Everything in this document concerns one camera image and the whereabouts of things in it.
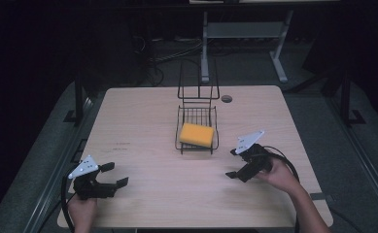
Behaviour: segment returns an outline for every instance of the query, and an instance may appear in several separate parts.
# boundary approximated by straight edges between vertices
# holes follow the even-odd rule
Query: wooden table
[[[213,154],[176,150],[182,104],[177,87],[107,91],[83,157],[91,154],[100,165],[116,162],[114,170],[99,174],[99,182],[129,177],[129,183],[114,198],[99,200],[96,227],[294,226],[295,211],[287,194],[258,179],[242,183],[225,175],[245,165],[241,157],[230,154],[237,137],[263,129],[258,143],[282,151],[309,193],[322,192],[282,92],[277,86],[221,86],[220,91],[233,101],[212,102],[220,138]],[[315,204],[326,224],[332,225],[326,201]],[[67,226],[62,215],[58,224]]]

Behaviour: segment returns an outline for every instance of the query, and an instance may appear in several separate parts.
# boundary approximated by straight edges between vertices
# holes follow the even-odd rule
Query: person's right hand
[[[81,200],[79,195],[75,194],[67,205],[70,217],[74,222],[75,232],[89,232],[97,214],[97,199]]]
[[[274,187],[291,194],[298,188],[302,188],[298,180],[292,174],[289,167],[277,158],[270,158],[273,165],[270,172],[260,171],[256,178],[265,181]]]

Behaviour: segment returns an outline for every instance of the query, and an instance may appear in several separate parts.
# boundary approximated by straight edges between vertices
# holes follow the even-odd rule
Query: yellow sponge
[[[213,142],[213,128],[209,126],[184,123],[180,142],[210,148]]]

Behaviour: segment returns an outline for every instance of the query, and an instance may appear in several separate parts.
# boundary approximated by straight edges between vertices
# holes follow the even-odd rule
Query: robotic hand
[[[114,197],[117,189],[122,188],[128,184],[128,178],[116,181],[116,183],[99,183],[96,178],[100,172],[107,172],[113,170],[115,163],[107,163],[98,166],[96,171],[79,176],[74,180],[74,190],[82,200],[88,198],[107,198]]]
[[[259,144],[253,144],[250,148],[239,154],[235,150],[232,150],[230,153],[235,156],[240,155],[247,164],[238,172],[228,172],[226,175],[232,179],[238,178],[243,183],[254,177],[261,170],[270,172],[272,168],[270,156],[279,156],[266,150]]]

